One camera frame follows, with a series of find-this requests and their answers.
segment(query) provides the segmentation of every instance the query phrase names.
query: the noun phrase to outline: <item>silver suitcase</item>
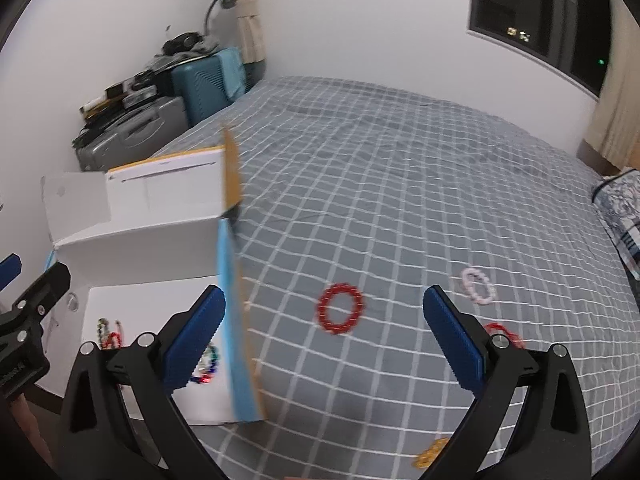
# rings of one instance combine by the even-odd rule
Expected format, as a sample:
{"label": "silver suitcase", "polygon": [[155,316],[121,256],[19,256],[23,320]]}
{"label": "silver suitcase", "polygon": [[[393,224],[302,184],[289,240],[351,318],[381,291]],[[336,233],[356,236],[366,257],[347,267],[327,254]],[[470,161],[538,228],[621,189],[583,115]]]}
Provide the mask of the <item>silver suitcase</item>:
{"label": "silver suitcase", "polygon": [[149,158],[187,129],[182,98],[161,97],[122,116],[76,155],[83,171],[107,171]]}

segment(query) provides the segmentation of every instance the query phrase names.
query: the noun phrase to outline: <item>gray checkered bedsheet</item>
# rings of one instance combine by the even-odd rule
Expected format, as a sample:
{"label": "gray checkered bedsheet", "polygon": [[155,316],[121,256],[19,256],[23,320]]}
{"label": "gray checkered bedsheet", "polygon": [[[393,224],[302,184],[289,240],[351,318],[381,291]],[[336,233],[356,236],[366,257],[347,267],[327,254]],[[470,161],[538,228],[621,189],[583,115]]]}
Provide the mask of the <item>gray checkered bedsheet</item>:
{"label": "gray checkered bedsheet", "polygon": [[[472,401],[422,317],[436,283],[530,348],[567,345],[593,469],[622,446],[639,418],[640,316],[590,203],[596,174],[476,110],[309,77],[259,84],[160,153],[213,146],[222,123],[235,126],[241,151],[241,265],[268,413],[194,429],[231,478],[420,476],[415,455],[450,435]],[[484,270],[498,301],[470,302],[467,266]],[[315,319],[335,282],[366,297],[347,335]],[[340,321],[351,301],[332,305]],[[485,465],[499,459],[523,398],[517,391]]]}

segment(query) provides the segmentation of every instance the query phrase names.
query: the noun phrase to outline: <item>pillow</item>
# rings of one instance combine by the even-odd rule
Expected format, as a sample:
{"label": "pillow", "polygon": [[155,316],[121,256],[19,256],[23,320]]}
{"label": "pillow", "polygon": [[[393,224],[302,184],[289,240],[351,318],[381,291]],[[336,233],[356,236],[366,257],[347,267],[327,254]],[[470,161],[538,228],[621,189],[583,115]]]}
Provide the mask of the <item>pillow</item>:
{"label": "pillow", "polygon": [[626,268],[640,281],[640,171],[629,170],[603,181],[591,201]]}

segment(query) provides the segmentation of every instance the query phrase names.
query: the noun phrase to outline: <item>white wall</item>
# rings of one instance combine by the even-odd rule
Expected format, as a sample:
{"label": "white wall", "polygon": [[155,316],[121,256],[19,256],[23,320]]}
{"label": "white wall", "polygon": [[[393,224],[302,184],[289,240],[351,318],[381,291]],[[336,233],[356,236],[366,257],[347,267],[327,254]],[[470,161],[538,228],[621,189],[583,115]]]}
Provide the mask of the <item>white wall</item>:
{"label": "white wall", "polygon": [[77,171],[78,108],[159,51],[164,29],[200,30],[211,0],[32,0],[0,53],[0,257],[17,253],[10,304],[50,250],[40,177]]}
{"label": "white wall", "polygon": [[554,72],[467,33],[470,0],[260,0],[268,75],[368,81],[498,115],[575,153],[595,106]]}

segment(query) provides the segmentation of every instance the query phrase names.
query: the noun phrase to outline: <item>suitcase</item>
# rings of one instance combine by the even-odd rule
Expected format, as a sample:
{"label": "suitcase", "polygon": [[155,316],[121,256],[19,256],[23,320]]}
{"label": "suitcase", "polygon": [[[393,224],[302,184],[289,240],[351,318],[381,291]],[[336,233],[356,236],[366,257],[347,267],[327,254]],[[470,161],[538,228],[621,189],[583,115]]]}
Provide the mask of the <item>suitcase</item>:
{"label": "suitcase", "polygon": [[180,64],[171,70],[174,95],[184,99],[189,126],[228,107],[220,60],[204,57]]}
{"label": "suitcase", "polygon": [[83,171],[107,171],[149,158],[188,129],[180,97],[161,97],[125,114],[97,139],[76,149]]}

